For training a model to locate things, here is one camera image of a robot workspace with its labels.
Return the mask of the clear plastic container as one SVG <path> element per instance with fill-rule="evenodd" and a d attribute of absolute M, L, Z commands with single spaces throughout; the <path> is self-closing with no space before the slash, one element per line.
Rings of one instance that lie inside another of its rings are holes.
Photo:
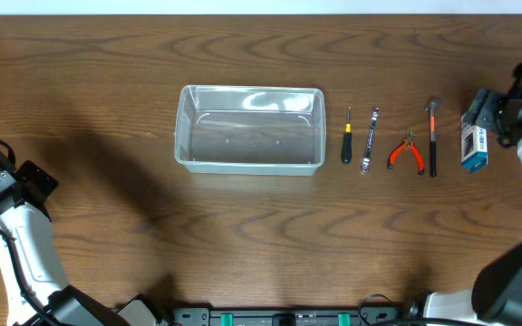
<path fill-rule="evenodd" d="M 312 176 L 325 151 L 319 89 L 187 85 L 180 92 L 174 157 L 191 173 Z"/>

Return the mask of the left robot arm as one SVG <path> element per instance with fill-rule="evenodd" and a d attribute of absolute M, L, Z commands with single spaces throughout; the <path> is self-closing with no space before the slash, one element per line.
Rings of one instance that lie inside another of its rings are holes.
<path fill-rule="evenodd" d="M 0 271 L 10 325 L 170 325 L 173 320 L 139 294 L 111 309 L 70 284 L 53 245 L 45 207 L 58 182 L 32 161 L 15 164 L 0 140 Z"/>

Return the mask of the black yellow screwdriver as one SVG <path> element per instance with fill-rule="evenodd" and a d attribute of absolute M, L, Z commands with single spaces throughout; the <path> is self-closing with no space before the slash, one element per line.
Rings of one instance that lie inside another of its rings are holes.
<path fill-rule="evenodd" d="M 349 164 L 353 158 L 352 151 L 352 123 L 351 123 L 351 112 L 352 107 L 348 108 L 347 120 L 345 123 L 344 134 L 343 134 L 343 145 L 341 149 L 341 161 L 343 164 Z"/>

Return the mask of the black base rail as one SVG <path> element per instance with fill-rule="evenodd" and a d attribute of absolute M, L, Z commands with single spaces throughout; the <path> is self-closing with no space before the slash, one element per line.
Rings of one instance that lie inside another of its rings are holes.
<path fill-rule="evenodd" d="M 180 326 L 365 326 L 399 318 L 400 311 L 390 306 L 365 306 L 358 309 L 313 310 L 216 310 L 176 308 L 174 325 Z"/>

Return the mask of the small hammer black orange handle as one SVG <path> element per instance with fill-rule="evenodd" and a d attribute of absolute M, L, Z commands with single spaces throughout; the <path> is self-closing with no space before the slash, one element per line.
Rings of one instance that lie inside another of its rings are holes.
<path fill-rule="evenodd" d="M 430 175 L 437 176 L 437 141 L 436 141 L 436 109 L 439 107 L 440 101 L 436 98 L 430 99 L 426 104 L 425 110 L 430 117 Z"/>

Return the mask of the blue white cardboard box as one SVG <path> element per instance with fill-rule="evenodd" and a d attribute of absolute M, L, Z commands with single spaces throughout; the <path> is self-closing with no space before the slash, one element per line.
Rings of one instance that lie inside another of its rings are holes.
<path fill-rule="evenodd" d="M 488 164 L 487 131 L 464 120 L 460 126 L 461 166 L 475 174 Z"/>

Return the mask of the silver wrench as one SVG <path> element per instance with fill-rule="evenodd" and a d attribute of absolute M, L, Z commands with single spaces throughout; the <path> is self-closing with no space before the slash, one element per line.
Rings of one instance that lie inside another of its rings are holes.
<path fill-rule="evenodd" d="M 367 136 L 367 142 L 366 147 L 364 150 L 364 155 L 362 157 L 362 163 L 360 166 L 360 170 L 363 174 L 366 174 L 370 170 L 371 165 L 371 153 L 372 153 L 372 144 L 373 144 L 373 138 L 375 134 L 375 128 L 377 119 L 380 114 L 380 108 L 379 107 L 373 107 L 372 108 L 372 116 L 371 116 L 371 123 L 368 130 L 368 136 Z"/>

